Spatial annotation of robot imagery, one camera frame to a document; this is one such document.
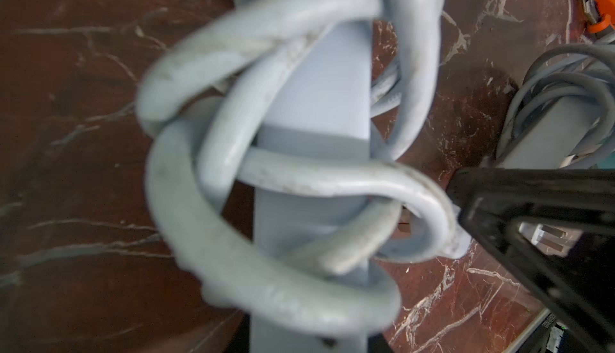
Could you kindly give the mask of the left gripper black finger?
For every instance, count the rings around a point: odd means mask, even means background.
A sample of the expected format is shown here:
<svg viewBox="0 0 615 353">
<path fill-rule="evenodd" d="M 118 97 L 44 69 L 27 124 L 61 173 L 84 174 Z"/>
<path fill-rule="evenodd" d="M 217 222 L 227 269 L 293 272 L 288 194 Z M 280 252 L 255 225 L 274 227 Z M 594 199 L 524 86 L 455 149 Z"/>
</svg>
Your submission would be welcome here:
<svg viewBox="0 0 615 353">
<path fill-rule="evenodd" d="M 612 170 L 464 168 L 460 225 L 591 352 L 614 349 Z"/>
</svg>

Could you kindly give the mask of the teal power strip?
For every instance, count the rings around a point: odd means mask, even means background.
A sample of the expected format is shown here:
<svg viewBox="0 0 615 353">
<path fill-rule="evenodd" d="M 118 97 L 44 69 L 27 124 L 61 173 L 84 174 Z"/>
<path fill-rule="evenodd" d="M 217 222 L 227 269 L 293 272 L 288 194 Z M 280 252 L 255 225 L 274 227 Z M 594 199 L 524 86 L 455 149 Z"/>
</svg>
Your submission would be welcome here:
<svg viewBox="0 0 615 353">
<path fill-rule="evenodd" d="M 615 153 L 610 154 L 607 158 L 597 163 L 596 168 L 600 170 L 614 170 L 615 169 Z"/>
</svg>

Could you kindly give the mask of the grey white power strip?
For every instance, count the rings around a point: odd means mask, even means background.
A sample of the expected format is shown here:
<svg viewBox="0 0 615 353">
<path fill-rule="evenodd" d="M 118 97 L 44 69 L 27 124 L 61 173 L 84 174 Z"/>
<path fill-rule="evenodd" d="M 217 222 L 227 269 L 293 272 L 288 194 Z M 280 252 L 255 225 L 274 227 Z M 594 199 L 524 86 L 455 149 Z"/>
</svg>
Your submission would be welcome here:
<svg viewBox="0 0 615 353">
<path fill-rule="evenodd" d="M 498 148 L 494 166 L 503 169 L 557 170 L 600 117 L 587 98 L 564 97 L 513 138 L 514 121 L 504 127 L 507 144 Z"/>
</svg>

